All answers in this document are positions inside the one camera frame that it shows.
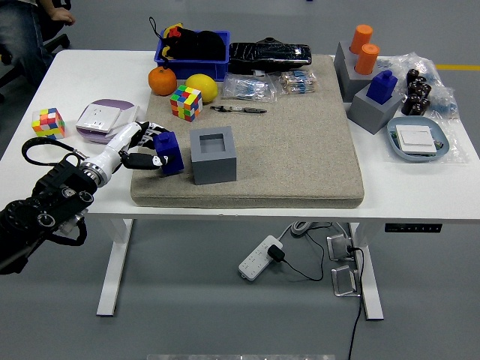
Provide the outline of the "person's hand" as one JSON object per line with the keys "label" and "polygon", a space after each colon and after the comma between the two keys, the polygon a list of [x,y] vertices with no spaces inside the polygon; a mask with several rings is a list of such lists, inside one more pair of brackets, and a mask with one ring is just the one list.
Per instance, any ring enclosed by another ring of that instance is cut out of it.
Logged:
{"label": "person's hand", "polygon": [[53,21],[64,23],[66,26],[72,26],[76,22],[74,15],[63,7],[54,7],[49,16]]}

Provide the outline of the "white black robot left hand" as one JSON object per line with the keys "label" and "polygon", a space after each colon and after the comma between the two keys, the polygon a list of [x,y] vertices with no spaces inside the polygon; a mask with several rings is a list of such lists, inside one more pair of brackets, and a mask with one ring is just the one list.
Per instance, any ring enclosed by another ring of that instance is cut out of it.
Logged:
{"label": "white black robot left hand", "polygon": [[92,171],[103,182],[108,182],[112,174],[124,165],[133,170],[156,170],[166,168],[166,173],[175,172],[183,168],[181,152],[177,143],[168,148],[166,154],[129,154],[128,150],[135,147],[155,149],[156,139],[165,133],[167,140],[172,140],[174,133],[154,122],[134,121],[125,125],[106,145],[97,156],[84,160],[80,167]]}

